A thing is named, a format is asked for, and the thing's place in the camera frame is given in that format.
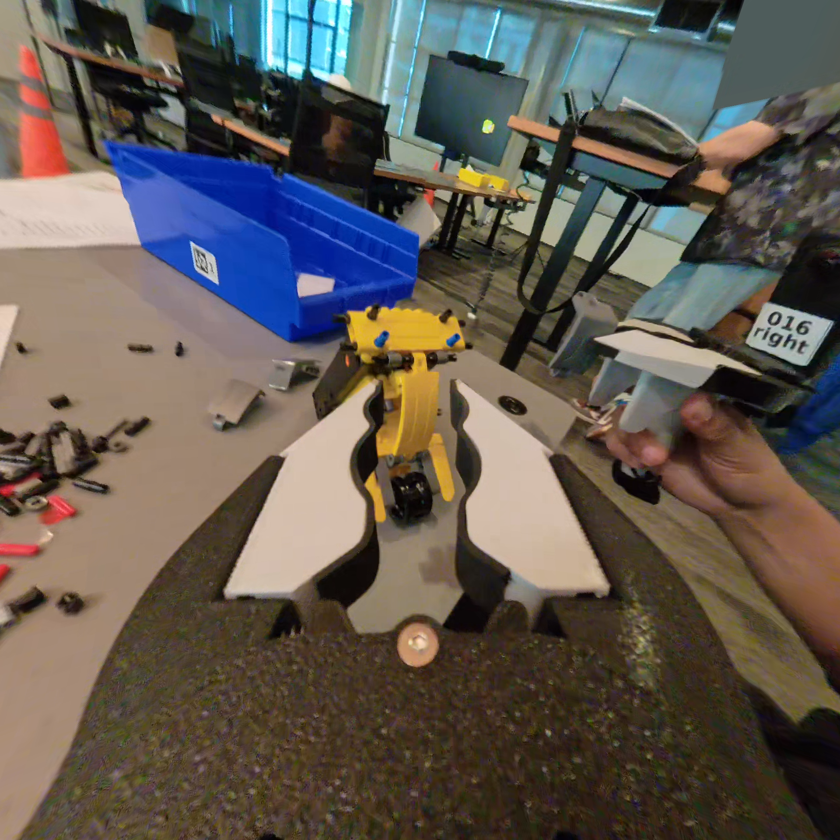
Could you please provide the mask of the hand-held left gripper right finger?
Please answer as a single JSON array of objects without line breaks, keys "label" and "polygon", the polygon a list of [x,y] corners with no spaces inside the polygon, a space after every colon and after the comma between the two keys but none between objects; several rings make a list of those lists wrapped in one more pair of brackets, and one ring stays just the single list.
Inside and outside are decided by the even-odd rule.
[{"label": "hand-held left gripper right finger", "polygon": [[553,452],[460,380],[450,382],[458,504],[455,571],[475,604],[607,597],[611,585]]}]

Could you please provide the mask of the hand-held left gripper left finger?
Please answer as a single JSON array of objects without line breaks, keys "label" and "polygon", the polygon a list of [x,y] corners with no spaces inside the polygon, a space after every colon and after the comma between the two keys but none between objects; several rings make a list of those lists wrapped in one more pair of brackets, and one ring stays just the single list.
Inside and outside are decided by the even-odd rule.
[{"label": "hand-held left gripper left finger", "polygon": [[366,481],[378,463],[382,384],[363,385],[280,454],[280,469],[225,584],[229,601],[351,606],[380,566]]}]

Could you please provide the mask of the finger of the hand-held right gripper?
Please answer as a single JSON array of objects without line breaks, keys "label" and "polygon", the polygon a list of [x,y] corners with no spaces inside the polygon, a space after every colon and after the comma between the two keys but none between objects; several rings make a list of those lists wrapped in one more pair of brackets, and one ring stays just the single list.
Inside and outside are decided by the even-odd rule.
[{"label": "finger of the hand-held right gripper", "polygon": [[680,385],[705,385],[718,370],[755,378],[762,375],[748,364],[666,332],[624,329],[595,338],[594,342],[598,350],[615,361]]},{"label": "finger of the hand-held right gripper", "polygon": [[650,321],[640,318],[628,318],[619,322],[616,325],[616,333],[626,331],[641,331],[648,334],[659,336],[668,340],[679,341],[682,343],[695,343],[689,333],[685,330],[671,327],[657,321]]}]

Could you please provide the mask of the yellow brick-built toy model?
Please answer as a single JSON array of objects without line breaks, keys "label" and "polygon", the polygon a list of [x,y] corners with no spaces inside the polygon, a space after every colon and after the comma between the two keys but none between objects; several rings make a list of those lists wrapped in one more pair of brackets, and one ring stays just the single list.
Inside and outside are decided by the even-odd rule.
[{"label": "yellow brick-built toy model", "polygon": [[330,415],[364,385],[381,385],[377,462],[364,485],[378,522],[419,522],[432,512],[436,495],[444,501],[455,495],[438,432],[438,368],[467,349],[463,325],[450,310],[435,314],[377,304],[338,320],[346,339],[314,389],[316,416]]}]

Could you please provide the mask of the person's right forearm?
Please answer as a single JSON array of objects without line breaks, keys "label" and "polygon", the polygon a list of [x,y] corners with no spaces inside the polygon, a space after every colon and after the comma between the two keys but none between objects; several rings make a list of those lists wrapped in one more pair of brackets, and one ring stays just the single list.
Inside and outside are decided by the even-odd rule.
[{"label": "person's right forearm", "polygon": [[715,521],[838,689],[838,520],[787,479],[768,499]]}]

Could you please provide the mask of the person's right hand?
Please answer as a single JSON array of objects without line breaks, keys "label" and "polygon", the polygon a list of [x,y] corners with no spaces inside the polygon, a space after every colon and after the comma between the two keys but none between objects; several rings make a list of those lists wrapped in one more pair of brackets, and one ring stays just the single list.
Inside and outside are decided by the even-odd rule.
[{"label": "person's right hand", "polygon": [[625,466],[650,473],[667,492],[712,518],[781,511],[805,496],[748,418],[699,392],[679,410],[681,433],[670,446],[647,429],[614,425],[610,452]]}]

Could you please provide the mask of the grey curved toy panel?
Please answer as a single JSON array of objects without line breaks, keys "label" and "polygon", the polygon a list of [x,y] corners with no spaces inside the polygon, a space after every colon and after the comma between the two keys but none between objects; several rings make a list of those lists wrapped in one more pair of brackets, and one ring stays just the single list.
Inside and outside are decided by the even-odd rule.
[{"label": "grey curved toy panel", "polygon": [[309,358],[282,358],[272,360],[268,386],[273,391],[288,392],[303,382],[317,380],[321,375],[318,360]]},{"label": "grey curved toy panel", "polygon": [[237,379],[229,380],[208,405],[212,426],[219,432],[238,427],[265,396],[266,393],[255,385]]}]

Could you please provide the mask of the wooden desk with black legs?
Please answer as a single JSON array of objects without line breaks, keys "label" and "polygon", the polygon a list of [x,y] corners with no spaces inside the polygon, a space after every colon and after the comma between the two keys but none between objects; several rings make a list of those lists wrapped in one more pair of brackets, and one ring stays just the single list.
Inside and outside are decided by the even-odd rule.
[{"label": "wooden desk with black legs", "polygon": [[[678,175],[679,168],[675,164],[579,136],[572,119],[568,119],[560,128],[553,128],[511,115],[507,125],[530,140],[544,140],[554,144],[549,175],[533,219],[518,276],[517,294],[521,315],[500,358],[502,367],[515,371],[544,318],[555,313],[560,315],[550,335],[550,350],[557,349],[560,339],[571,325],[572,315],[564,314],[571,303],[565,301],[555,308],[551,308],[550,303],[606,189],[625,194],[625,201],[579,283],[583,290],[591,289],[629,246],[630,234],[622,243],[618,243],[618,239],[639,199],[645,197],[645,192],[656,202],[659,201],[658,192],[662,192],[662,200],[666,205],[711,206],[726,194],[730,184],[717,171],[695,171],[694,181],[688,182],[684,175]],[[532,293],[527,293],[526,279],[541,245],[543,230],[561,183],[569,174],[585,176],[581,195]]]}]

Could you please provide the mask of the pile of small toy pieces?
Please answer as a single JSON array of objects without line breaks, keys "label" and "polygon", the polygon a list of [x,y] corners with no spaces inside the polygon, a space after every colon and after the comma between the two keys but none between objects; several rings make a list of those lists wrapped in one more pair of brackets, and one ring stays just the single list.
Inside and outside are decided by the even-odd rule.
[{"label": "pile of small toy pieces", "polygon": [[91,477],[106,455],[130,451],[130,441],[151,425],[141,416],[123,419],[105,434],[89,436],[78,426],[55,421],[41,432],[18,436],[2,430],[1,512],[16,519],[36,517],[40,534],[33,542],[2,542],[2,582],[11,574],[9,560],[39,556],[55,537],[55,529],[78,514],[66,490],[107,496],[110,484]]}]

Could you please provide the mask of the long wooden office desk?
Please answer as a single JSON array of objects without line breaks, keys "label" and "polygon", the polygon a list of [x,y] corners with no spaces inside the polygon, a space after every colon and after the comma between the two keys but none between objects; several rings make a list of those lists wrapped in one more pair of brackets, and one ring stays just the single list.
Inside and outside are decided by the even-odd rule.
[{"label": "long wooden office desk", "polygon": [[424,191],[444,191],[451,194],[447,204],[442,227],[437,237],[437,249],[457,259],[466,258],[467,254],[458,249],[461,228],[466,220],[469,200],[480,198],[496,209],[490,233],[486,240],[477,240],[484,249],[493,251],[502,220],[506,213],[520,212],[533,203],[528,194],[522,194],[510,186],[509,192],[494,192],[491,189],[477,190],[460,184],[457,174],[447,174],[438,170],[422,170],[416,167],[388,161],[378,161],[374,174],[391,181],[404,182]]}]

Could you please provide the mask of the black computer monitor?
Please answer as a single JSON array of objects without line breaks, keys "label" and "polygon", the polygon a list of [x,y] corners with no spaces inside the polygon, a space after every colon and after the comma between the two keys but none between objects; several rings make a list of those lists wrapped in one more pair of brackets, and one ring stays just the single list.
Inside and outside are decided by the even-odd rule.
[{"label": "black computer monitor", "polygon": [[456,159],[500,166],[529,80],[430,56],[414,134]]}]

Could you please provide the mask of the blue plastic storage bin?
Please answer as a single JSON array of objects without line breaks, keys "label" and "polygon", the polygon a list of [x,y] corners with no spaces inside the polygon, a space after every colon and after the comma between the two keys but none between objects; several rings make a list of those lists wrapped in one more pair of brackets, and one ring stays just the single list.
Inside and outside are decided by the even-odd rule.
[{"label": "blue plastic storage bin", "polygon": [[[218,157],[105,143],[141,246],[289,342],[333,316],[414,293],[417,234],[293,175]],[[300,299],[297,277],[335,278]]]}]

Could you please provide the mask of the white printed paper sheet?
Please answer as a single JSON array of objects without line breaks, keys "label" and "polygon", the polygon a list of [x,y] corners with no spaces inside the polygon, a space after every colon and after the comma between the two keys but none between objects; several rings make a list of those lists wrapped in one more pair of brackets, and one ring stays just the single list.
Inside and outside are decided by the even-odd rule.
[{"label": "white printed paper sheet", "polygon": [[90,171],[1,181],[1,250],[139,246],[118,177]]}]

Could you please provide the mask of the orange traffic cone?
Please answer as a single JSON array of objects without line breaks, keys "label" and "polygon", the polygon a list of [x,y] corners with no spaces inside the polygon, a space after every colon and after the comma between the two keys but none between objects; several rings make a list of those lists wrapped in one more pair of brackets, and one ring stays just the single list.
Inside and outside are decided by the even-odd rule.
[{"label": "orange traffic cone", "polygon": [[39,63],[31,48],[18,50],[18,152],[24,179],[68,175],[63,151]]}]

